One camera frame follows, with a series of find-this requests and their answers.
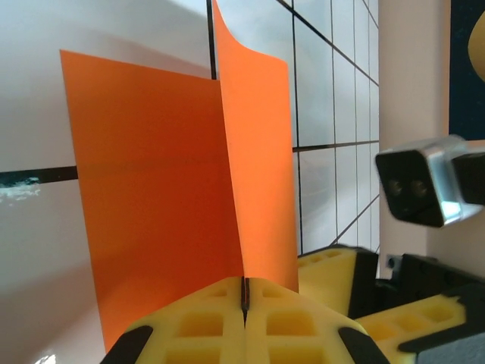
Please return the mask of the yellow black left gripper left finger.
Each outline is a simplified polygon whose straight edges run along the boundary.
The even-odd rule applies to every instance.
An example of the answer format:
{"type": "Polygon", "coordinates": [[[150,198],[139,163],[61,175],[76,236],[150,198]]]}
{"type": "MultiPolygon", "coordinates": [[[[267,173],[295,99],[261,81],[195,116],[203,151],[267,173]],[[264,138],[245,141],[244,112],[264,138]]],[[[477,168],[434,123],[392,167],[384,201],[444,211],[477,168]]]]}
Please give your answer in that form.
{"type": "Polygon", "coordinates": [[[243,278],[225,278],[135,321],[100,364],[245,364],[243,278]]]}

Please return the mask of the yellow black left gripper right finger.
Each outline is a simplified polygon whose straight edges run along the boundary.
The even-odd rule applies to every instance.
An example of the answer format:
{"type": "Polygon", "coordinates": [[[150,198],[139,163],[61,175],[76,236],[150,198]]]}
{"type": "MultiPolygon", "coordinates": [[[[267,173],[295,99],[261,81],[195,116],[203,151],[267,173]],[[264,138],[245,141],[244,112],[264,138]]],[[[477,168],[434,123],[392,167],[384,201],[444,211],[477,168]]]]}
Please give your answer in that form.
{"type": "Polygon", "coordinates": [[[390,364],[345,315],[263,278],[244,287],[246,364],[390,364]]]}

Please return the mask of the orange square paper sheet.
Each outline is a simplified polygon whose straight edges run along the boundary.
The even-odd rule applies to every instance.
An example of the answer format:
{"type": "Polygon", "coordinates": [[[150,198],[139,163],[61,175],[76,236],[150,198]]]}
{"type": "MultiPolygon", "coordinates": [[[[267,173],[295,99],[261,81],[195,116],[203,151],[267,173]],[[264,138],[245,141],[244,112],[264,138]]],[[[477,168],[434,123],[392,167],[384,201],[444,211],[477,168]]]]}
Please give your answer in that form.
{"type": "Polygon", "coordinates": [[[213,16],[216,80],[60,52],[106,348],[224,278],[299,286],[288,67],[213,16]]]}

